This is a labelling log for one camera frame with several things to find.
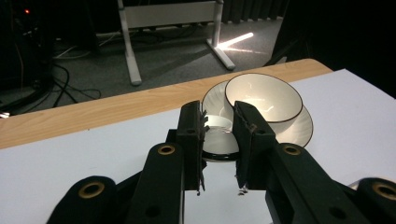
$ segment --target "white paper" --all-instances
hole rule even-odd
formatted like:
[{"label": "white paper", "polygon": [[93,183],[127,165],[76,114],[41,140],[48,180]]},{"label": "white paper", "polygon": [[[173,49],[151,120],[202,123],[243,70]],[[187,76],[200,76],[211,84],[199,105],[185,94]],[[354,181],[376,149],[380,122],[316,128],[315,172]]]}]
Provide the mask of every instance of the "white paper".
[{"label": "white paper", "polygon": [[[396,104],[341,70],[292,82],[314,121],[305,147],[345,185],[378,176],[396,180]],[[0,220],[45,223],[69,188],[90,175],[121,182],[141,171],[148,151],[177,127],[179,109],[0,150]],[[206,191],[187,191],[185,223],[271,223],[265,192],[238,196],[233,162],[210,162]]]}]

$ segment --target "white ceramic bowl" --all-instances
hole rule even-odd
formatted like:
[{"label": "white ceramic bowl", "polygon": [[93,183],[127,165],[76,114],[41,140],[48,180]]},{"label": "white ceramic bowl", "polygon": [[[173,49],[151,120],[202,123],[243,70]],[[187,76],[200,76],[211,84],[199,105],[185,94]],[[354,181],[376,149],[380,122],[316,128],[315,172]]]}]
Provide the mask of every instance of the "white ceramic bowl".
[{"label": "white ceramic bowl", "polygon": [[207,115],[216,115],[233,121],[233,108],[225,99],[225,86],[228,81],[220,82],[212,87],[202,101],[202,110]]},{"label": "white ceramic bowl", "polygon": [[206,115],[206,117],[205,125],[209,126],[210,129],[222,129],[228,132],[233,129],[233,122],[229,119],[217,115]]},{"label": "white ceramic bowl", "polygon": [[303,109],[300,94],[289,83],[264,74],[243,74],[225,88],[231,106],[242,101],[256,106],[275,133],[287,130]]},{"label": "white ceramic bowl", "polygon": [[232,132],[221,129],[205,134],[202,157],[206,161],[236,161],[239,146]]},{"label": "white ceramic bowl", "polygon": [[303,106],[300,115],[293,124],[283,133],[276,135],[278,143],[293,143],[305,147],[314,133],[314,123],[308,110]]}]

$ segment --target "metal stand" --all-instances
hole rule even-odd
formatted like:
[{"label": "metal stand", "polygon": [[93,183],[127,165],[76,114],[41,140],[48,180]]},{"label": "metal stand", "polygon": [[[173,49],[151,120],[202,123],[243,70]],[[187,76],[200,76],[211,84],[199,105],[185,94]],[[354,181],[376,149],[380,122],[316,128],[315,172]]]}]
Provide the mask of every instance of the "metal stand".
[{"label": "metal stand", "polygon": [[229,70],[235,65],[228,56],[218,47],[219,31],[223,1],[196,2],[183,4],[152,5],[142,7],[124,7],[122,0],[118,0],[121,28],[125,41],[125,58],[131,83],[138,86],[142,78],[137,67],[134,51],[132,50],[129,28],[150,27],[160,25],[181,24],[190,22],[213,21],[213,38],[207,43]]}]

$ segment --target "black cable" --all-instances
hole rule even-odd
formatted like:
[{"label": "black cable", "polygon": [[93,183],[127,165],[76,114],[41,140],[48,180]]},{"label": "black cable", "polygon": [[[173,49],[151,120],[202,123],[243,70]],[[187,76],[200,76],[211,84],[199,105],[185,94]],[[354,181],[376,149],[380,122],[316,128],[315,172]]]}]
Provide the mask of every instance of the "black cable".
[{"label": "black cable", "polygon": [[54,66],[55,66],[55,67],[58,67],[58,68],[61,68],[62,70],[64,70],[64,71],[66,72],[66,82],[64,83],[64,86],[61,87],[61,93],[59,94],[58,98],[56,99],[55,103],[54,103],[53,106],[52,106],[52,107],[57,107],[58,104],[59,104],[59,101],[61,100],[62,96],[64,95],[65,88],[66,88],[66,86],[67,86],[68,83],[69,83],[70,74],[69,74],[69,71],[68,71],[66,68],[64,68],[64,67],[62,67],[62,66],[60,66],[60,65],[58,65],[58,64],[56,64],[56,63],[54,64]]},{"label": "black cable", "polygon": [[[64,82],[61,81],[61,80],[60,80],[59,78],[57,78],[57,77],[55,77],[55,80],[64,84]],[[97,89],[80,90],[80,89],[77,89],[76,87],[71,86],[70,84],[68,84],[67,86],[68,86],[72,91],[78,91],[80,94],[83,94],[83,95],[85,95],[86,97],[88,97],[88,98],[90,98],[90,99],[92,99],[92,100],[97,100],[97,99],[100,99],[100,98],[102,97],[102,92],[99,91],[99,90],[97,90]],[[84,91],[96,91],[99,95],[98,95],[97,97],[93,97],[93,96],[91,96],[91,95],[85,93]]]},{"label": "black cable", "polygon": [[28,113],[28,112],[32,111],[33,109],[35,109],[36,107],[38,107],[39,105],[43,104],[43,102],[46,101],[46,100],[50,97],[50,94],[51,94],[52,91],[53,91],[53,87],[54,87],[54,86],[52,85],[51,91],[48,91],[47,95],[46,95],[40,102],[38,102],[37,104],[33,105],[33,106],[30,107],[29,109],[23,111],[21,114]]},{"label": "black cable", "polygon": [[[179,34],[174,35],[174,36],[166,36],[166,35],[159,34],[159,33],[145,32],[143,30],[140,30],[134,36],[132,36],[131,39],[132,39],[132,43],[140,42],[143,44],[158,44],[158,43],[162,43],[162,42],[168,41],[168,40],[189,37],[189,36],[193,35],[197,29],[198,29],[198,25],[192,24],[192,25],[188,26],[187,28],[183,29]],[[147,37],[147,36],[152,36],[155,38],[155,40],[147,41],[147,40],[139,40],[138,39],[138,37]]]},{"label": "black cable", "polygon": [[51,78],[42,80],[40,89],[34,91],[33,93],[25,96],[19,100],[11,102],[7,105],[0,106],[0,111],[9,112],[12,116],[19,114],[17,111],[24,106],[31,104],[32,102],[40,99],[44,94],[48,93],[53,87],[53,80]]},{"label": "black cable", "polygon": [[69,98],[73,101],[73,103],[78,104],[78,101],[70,94],[69,91],[66,90],[65,86],[62,86],[61,84],[59,84],[58,82],[55,82],[55,85],[57,85],[58,87],[61,88],[61,92],[66,93],[66,95],[69,96]]}]

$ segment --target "cable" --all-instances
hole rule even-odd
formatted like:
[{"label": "cable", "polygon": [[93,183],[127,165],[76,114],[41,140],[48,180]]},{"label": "cable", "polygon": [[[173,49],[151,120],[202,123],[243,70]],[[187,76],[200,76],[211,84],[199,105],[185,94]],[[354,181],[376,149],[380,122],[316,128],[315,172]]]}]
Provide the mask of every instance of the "cable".
[{"label": "cable", "polygon": [[[198,24],[197,23],[192,23],[190,24],[187,28],[183,29],[182,27],[180,29],[183,29],[180,34],[177,34],[175,36],[166,36],[166,35],[162,35],[159,33],[153,33],[153,32],[145,32],[143,31],[143,29],[139,29],[139,31],[137,32],[133,32],[131,31],[131,35],[130,38],[132,39],[132,43],[142,43],[142,44],[147,44],[147,45],[153,45],[153,44],[159,44],[162,43],[164,41],[168,41],[168,40],[173,40],[173,39],[178,39],[178,38],[185,38],[185,37],[189,37],[191,35],[193,35],[195,33],[195,31],[198,28]],[[111,41],[122,41],[123,38],[114,38],[115,36],[121,36],[120,30],[118,30],[117,32],[114,32],[114,34],[109,37],[107,40],[104,40],[102,42],[99,43],[99,47],[102,47],[103,45],[111,42]],[[139,39],[140,37],[147,37],[147,36],[152,36],[154,37],[153,41],[150,40],[142,40]],[[66,53],[69,53],[70,51],[72,51],[73,49],[78,48],[78,46],[72,46],[69,49],[64,50],[62,53],[58,54],[57,56],[54,56],[53,59],[57,59],[57,60],[61,60],[61,59],[78,59],[78,58],[82,58],[85,57],[87,55],[89,55],[91,52],[90,51],[86,51],[85,53],[82,53],[80,55],[77,56],[70,56],[70,57],[64,57],[64,55]]]},{"label": "cable", "polygon": [[[59,78],[57,78],[57,77],[55,77],[55,80],[57,80],[58,82],[61,82],[61,83],[64,84],[64,82],[61,81],[61,80],[60,80]],[[90,99],[92,99],[92,100],[97,100],[97,99],[100,99],[100,98],[102,97],[101,91],[99,91],[99,90],[97,90],[97,89],[80,90],[80,89],[77,89],[76,87],[71,86],[70,84],[67,85],[67,86],[68,86],[72,91],[78,91],[79,93],[81,93],[81,94],[87,96],[88,98],[90,98]],[[99,95],[98,95],[97,97],[93,97],[93,96],[91,96],[91,95],[85,93],[85,91],[96,91]]]},{"label": "cable", "polygon": [[64,67],[62,67],[62,66],[60,66],[60,65],[58,65],[58,64],[56,64],[56,63],[54,64],[54,66],[55,66],[55,67],[58,67],[58,68],[61,68],[61,69],[63,69],[63,70],[66,72],[66,82],[64,83],[64,86],[61,87],[61,89],[62,89],[62,90],[61,90],[61,93],[59,94],[58,98],[56,99],[55,103],[54,103],[53,106],[52,106],[52,107],[57,107],[58,104],[59,104],[59,101],[61,100],[62,96],[64,95],[65,88],[66,88],[66,86],[67,86],[68,83],[69,83],[70,74],[69,74],[69,71],[68,71],[66,68],[64,68]]},{"label": "cable", "polygon": [[66,93],[66,95],[69,96],[69,98],[73,101],[73,103],[78,104],[78,101],[70,94],[69,91],[66,90],[66,87],[65,87],[65,86],[67,86],[67,85],[62,86],[62,85],[59,84],[58,82],[55,82],[55,85],[57,85],[58,87],[60,87],[61,90],[62,90],[61,92]]},{"label": "cable", "polygon": [[48,93],[50,89],[53,87],[53,79],[45,79],[42,80],[42,87],[28,96],[25,96],[19,100],[11,102],[7,105],[0,106],[0,111],[9,112],[12,116],[18,114],[18,110],[22,107],[31,104],[32,102],[40,99],[44,94]]},{"label": "cable", "polygon": [[50,94],[53,92],[53,87],[54,87],[54,86],[52,85],[51,90],[47,93],[47,95],[46,95],[40,102],[38,102],[37,104],[33,105],[33,106],[30,107],[29,109],[27,109],[27,110],[21,112],[21,114],[28,113],[28,112],[32,111],[33,109],[35,109],[36,107],[38,107],[39,105],[43,104],[44,101],[46,101],[46,100],[50,97]]},{"label": "cable", "polygon": [[[9,10],[10,10],[10,17],[11,17],[11,32],[12,34],[15,34],[14,32],[14,13],[12,10],[12,5],[9,4]],[[15,45],[15,50],[17,51],[18,58],[20,59],[20,64],[21,64],[21,88],[23,87],[23,75],[24,75],[24,66],[23,66],[23,58],[21,56],[21,51],[20,48],[18,47],[18,44],[14,38],[14,45]]]}]

